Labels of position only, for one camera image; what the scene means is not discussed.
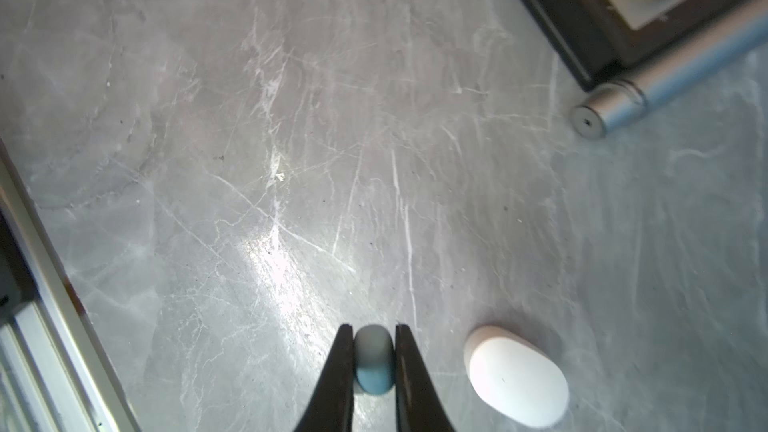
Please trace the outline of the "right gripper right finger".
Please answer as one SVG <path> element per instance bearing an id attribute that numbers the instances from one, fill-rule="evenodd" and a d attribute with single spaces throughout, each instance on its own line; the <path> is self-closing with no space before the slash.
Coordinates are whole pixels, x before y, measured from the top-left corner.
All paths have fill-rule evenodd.
<path id="1" fill-rule="evenodd" d="M 450 431 L 451 424 L 409 326 L 395 330 L 396 426 L 399 432 Z"/>

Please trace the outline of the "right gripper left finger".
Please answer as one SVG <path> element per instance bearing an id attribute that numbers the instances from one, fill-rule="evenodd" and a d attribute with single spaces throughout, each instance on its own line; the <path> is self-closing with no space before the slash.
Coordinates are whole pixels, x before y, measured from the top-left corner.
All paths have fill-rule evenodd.
<path id="1" fill-rule="evenodd" d="M 354 335 L 349 324 L 339 327 L 310 401 L 296 432 L 352 430 L 355 383 Z"/>

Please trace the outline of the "blue earbud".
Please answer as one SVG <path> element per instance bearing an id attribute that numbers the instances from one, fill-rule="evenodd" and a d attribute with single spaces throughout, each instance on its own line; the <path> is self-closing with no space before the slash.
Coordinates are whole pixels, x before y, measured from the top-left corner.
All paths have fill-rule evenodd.
<path id="1" fill-rule="evenodd" d="M 355 392 L 380 396 L 395 383 L 395 349 L 389 331 L 381 325 L 360 328 L 354 337 Z"/>

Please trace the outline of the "white earbud case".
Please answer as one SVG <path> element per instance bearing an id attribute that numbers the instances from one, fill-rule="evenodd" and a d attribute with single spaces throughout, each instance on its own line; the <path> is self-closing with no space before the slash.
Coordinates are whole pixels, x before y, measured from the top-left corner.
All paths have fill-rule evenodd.
<path id="1" fill-rule="evenodd" d="M 569 387 L 560 367 L 504 328 L 485 325 L 471 332 L 464 363 L 480 399 L 526 427 L 551 427 L 568 409 Z"/>

